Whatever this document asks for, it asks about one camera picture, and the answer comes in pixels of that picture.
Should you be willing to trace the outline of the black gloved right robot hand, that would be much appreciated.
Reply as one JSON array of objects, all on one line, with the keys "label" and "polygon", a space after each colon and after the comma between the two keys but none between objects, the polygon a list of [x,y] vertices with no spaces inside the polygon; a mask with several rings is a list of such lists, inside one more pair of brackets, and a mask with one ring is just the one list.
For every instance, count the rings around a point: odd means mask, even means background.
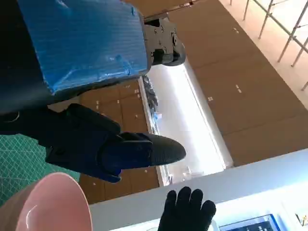
[{"label": "black gloved right robot hand", "polygon": [[214,202],[203,202],[203,192],[183,187],[168,192],[159,231],[206,231],[216,213]]}]

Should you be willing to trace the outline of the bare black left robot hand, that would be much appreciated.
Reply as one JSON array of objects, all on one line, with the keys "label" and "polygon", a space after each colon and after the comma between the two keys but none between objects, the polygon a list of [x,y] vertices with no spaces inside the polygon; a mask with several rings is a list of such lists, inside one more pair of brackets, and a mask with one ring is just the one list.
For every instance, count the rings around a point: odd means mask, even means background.
[{"label": "bare black left robot hand", "polygon": [[175,163],[186,151],[173,139],[122,132],[80,104],[49,105],[185,59],[173,23],[146,21],[120,0],[3,0],[0,132],[36,139],[47,163],[111,183],[124,169]]}]

